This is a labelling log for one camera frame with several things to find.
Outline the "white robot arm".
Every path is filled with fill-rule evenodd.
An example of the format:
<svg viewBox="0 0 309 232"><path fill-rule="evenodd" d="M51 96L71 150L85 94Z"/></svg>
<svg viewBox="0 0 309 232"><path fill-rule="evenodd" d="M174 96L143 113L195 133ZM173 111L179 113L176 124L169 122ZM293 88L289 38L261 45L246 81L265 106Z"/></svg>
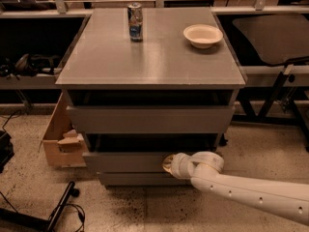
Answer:
<svg viewBox="0 0 309 232"><path fill-rule="evenodd" d="M211 192L243 205L304 225L309 224L309 186L222 174L224 159L213 152L167 157L163 169L189 180L201 192Z"/></svg>

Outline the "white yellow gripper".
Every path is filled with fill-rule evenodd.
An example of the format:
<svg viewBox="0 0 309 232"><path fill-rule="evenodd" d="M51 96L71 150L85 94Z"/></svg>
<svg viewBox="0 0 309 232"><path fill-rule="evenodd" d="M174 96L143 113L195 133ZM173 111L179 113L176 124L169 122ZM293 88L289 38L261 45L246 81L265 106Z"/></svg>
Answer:
<svg viewBox="0 0 309 232"><path fill-rule="evenodd" d="M196 168L192 156L178 153L166 157L162 163L163 169L180 180L189 180Z"/></svg>

